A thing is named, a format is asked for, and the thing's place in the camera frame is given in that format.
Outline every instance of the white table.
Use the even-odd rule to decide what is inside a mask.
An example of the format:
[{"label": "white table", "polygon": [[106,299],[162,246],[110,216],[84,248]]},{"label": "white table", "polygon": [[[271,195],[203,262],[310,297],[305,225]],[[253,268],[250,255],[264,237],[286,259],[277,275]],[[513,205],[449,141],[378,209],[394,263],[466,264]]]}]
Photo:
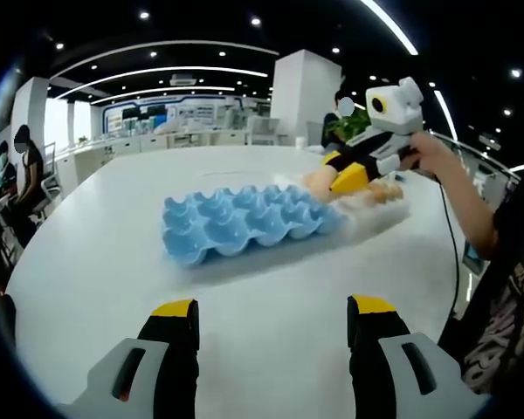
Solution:
[{"label": "white table", "polygon": [[353,417],[346,298],[386,298],[434,340],[446,320],[455,267],[437,184],[406,174],[410,217],[358,245],[319,237],[183,271],[161,240],[167,196],[262,186],[320,161],[294,148],[187,148],[121,157],[88,178],[39,229],[7,289],[18,353],[45,395],[72,402],[92,365],[155,308],[195,298],[198,418]]}]

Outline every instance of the chair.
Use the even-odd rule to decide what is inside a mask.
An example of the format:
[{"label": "chair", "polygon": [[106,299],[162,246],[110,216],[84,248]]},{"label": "chair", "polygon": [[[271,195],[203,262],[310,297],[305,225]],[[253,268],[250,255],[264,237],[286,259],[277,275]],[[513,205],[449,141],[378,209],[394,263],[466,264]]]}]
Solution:
[{"label": "chair", "polygon": [[41,181],[41,189],[45,193],[45,199],[38,203],[33,208],[33,214],[37,215],[41,221],[46,219],[45,208],[62,193],[62,187],[58,179],[56,171],[56,163],[54,161],[54,153],[56,151],[56,143],[48,144],[44,148],[43,160],[43,180]]},{"label": "chair", "polygon": [[264,118],[251,116],[246,123],[247,144],[278,146],[279,139],[276,134],[279,120],[275,118]]}]

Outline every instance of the black ceiling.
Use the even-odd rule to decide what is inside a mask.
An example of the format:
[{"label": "black ceiling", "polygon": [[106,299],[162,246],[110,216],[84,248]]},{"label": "black ceiling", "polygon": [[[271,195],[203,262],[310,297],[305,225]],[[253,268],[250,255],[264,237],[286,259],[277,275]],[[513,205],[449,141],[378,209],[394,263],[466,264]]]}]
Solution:
[{"label": "black ceiling", "polygon": [[[411,56],[386,26],[359,0],[230,0],[213,2],[78,2],[53,6],[27,2],[0,4],[0,67],[14,52],[24,56],[23,76],[50,77],[69,65],[115,48],[175,39],[203,39],[253,45],[286,56],[308,49],[341,65],[346,92],[360,95],[386,78],[412,76],[425,96],[427,127],[450,134],[429,81],[437,84],[452,113],[460,140],[485,149],[479,133],[501,143],[490,152],[507,166],[524,162],[524,2],[459,0],[377,0],[419,51]],[[147,21],[139,19],[149,12]],[[251,25],[259,17],[260,27]],[[61,42],[64,50],[56,51]],[[333,47],[341,52],[333,54]],[[149,56],[151,50],[155,58]],[[225,57],[218,53],[225,51]],[[113,74],[168,65],[228,66],[266,72],[267,79],[221,72],[194,72],[210,86],[236,87],[237,93],[264,95],[272,85],[278,58],[263,52],[215,45],[165,45],[99,58],[63,77],[89,82]],[[511,68],[523,71],[509,77]],[[378,77],[371,81],[369,75]],[[169,74],[151,73],[95,86],[109,94],[168,86]],[[248,88],[237,86],[244,81]],[[52,97],[65,91],[53,87]],[[69,99],[87,100],[80,93]],[[511,117],[504,108],[513,110]]]}]

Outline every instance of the person in black shirt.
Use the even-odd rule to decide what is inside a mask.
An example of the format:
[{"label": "person in black shirt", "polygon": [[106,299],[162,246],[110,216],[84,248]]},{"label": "person in black shirt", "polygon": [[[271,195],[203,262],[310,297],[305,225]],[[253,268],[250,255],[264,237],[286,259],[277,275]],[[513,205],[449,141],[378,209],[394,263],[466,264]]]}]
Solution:
[{"label": "person in black shirt", "polygon": [[335,93],[334,96],[334,112],[327,113],[322,123],[322,139],[321,145],[324,147],[326,154],[332,153],[333,151],[339,150],[345,145],[345,141],[338,136],[334,131],[329,131],[330,126],[341,119],[341,115],[338,112],[338,102],[343,98],[343,94],[340,91]]},{"label": "person in black shirt", "polygon": [[30,136],[29,127],[22,125],[14,138],[16,150],[22,154],[24,165],[24,187],[17,200],[10,207],[4,218],[10,224],[22,247],[25,247],[37,230],[29,218],[38,203],[45,199],[45,192],[41,189],[43,180],[43,157]]},{"label": "person in black shirt", "polygon": [[10,163],[9,147],[6,141],[0,143],[0,188],[2,195],[17,194],[17,171]]},{"label": "person in black shirt", "polygon": [[459,362],[464,382],[476,393],[508,397],[516,392],[522,397],[524,176],[493,213],[459,158],[441,141],[418,133],[411,146],[417,153],[404,159],[402,167],[418,162],[439,179],[466,239],[482,258],[491,260],[464,317],[449,319],[438,344]]}]

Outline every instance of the egg carton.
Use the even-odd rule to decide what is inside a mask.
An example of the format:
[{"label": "egg carton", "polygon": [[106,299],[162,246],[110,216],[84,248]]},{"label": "egg carton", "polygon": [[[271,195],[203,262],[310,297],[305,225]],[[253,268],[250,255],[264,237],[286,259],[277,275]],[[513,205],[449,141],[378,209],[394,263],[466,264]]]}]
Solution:
[{"label": "egg carton", "polygon": [[319,203],[293,185],[263,190],[246,186],[237,194],[228,188],[212,196],[189,194],[182,202],[165,200],[162,235],[167,253],[179,264],[201,264],[210,250],[223,256],[241,253],[254,240],[271,247],[286,236],[301,240],[329,234],[345,216]]}]

